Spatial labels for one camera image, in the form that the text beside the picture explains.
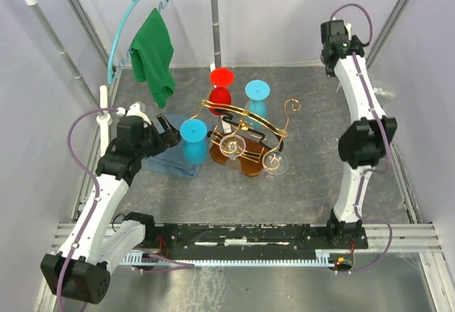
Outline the blue wine glass front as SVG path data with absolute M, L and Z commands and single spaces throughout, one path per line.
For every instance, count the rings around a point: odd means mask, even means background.
M 180 135 L 183 140 L 183 157 L 189 164 L 201 165 L 206 160 L 207 133 L 207 126 L 199 119 L 187 119 L 182 123 Z

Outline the blue wine glass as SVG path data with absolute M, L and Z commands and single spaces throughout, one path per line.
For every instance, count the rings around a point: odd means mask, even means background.
M 183 157 L 189 164 L 201 165 L 206 160 L 207 133 L 207 126 L 199 119 L 187 119 L 182 123 L 180 135 L 183 140 Z
M 252 80 L 245 87 L 245 94 L 249 102 L 245 105 L 246 108 L 253 114 L 266 119 L 268 115 L 265 100 L 270 95 L 269 85 L 263 80 Z

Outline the blue wine glass back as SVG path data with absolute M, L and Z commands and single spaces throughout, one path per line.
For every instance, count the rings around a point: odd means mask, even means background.
M 265 100 L 270 95 L 269 85 L 263 80 L 252 80 L 245 87 L 245 94 L 249 102 L 245 105 L 246 108 L 253 114 L 266 119 L 268 115 Z

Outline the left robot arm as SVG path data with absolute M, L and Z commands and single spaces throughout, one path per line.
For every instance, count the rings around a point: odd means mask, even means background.
M 143 160 L 164 153 L 181 140 L 165 115 L 156 118 L 158 127 L 145 113 L 128 109 L 119 119 L 115 138 L 90 174 L 93 189 L 73 230 L 56 254 L 44 255 L 41 271 L 58 305 L 63 305 L 64 298 L 98 304 L 127 254 L 137 245 L 149 248 L 155 244 L 154 219 L 144 213 L 129 213 L 111 237 L 105 234 Z

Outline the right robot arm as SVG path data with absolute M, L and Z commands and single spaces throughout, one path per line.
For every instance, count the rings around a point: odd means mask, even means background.
M 342 160 L 341 190 L 327 222 L 325 238 L 340 249 L 364 240 L 362 206 L 368 182 L 383 158 L 390 158 L 390 143 L 397 120 L 388 117 L 375 96 L 364 58 L 365 44 L 349 24 L 330 19 L 321 24 L 321 60 L 326 74 L 336 77 L 350 113 L 350 126 L 338 140 Z

